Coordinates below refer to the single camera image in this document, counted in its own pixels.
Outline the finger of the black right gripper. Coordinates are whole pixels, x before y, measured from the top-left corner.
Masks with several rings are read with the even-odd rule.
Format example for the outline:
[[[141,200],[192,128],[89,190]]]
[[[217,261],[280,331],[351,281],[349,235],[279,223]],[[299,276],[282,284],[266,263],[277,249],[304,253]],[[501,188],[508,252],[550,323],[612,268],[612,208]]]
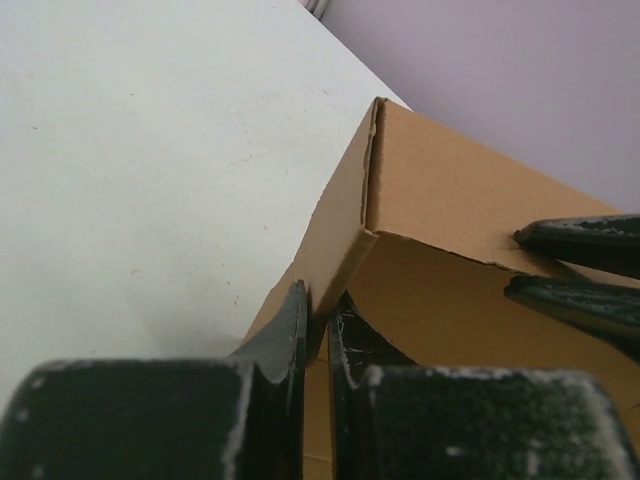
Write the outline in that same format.
[[[508,299],[593,336],[639,338],[639,290],[590,282],[515,276],[504,288]]]
[[[637,214],[538,220],[517,230],[513,238],[521,248],[555,260],[639,276]]]

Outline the brown cardboard box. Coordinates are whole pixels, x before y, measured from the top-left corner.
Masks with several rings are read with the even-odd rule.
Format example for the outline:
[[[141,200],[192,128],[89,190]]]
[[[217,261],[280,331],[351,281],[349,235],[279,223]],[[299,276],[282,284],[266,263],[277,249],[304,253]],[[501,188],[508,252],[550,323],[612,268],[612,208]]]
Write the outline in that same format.
[[[369,107],[298,251],[253,322],[303,280],[322,316],[349,293],[362,316],[423,365],[573,368],[603,385],[639,438],[639,368],[603,341],[505,298],[517,273],[577,270],[522,251],[539,219],[613,208],[388,99]]]

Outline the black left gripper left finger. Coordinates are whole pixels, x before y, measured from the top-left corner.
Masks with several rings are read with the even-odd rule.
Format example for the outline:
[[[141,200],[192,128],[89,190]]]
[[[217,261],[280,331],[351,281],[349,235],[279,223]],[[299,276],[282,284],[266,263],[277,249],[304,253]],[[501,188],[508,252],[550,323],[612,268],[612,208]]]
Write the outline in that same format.
[[[299,479],[308,302],[223,358],[57,360],[1,419],[5,479]]]

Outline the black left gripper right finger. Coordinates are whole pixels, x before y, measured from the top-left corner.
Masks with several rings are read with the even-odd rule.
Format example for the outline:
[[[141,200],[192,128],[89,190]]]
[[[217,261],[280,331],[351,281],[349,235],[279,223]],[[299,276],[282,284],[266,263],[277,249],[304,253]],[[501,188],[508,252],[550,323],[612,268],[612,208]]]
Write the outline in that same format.
[[[341,300],[328,320],[338,479],[626,479],[630,442],[575,370],[417,364]]]

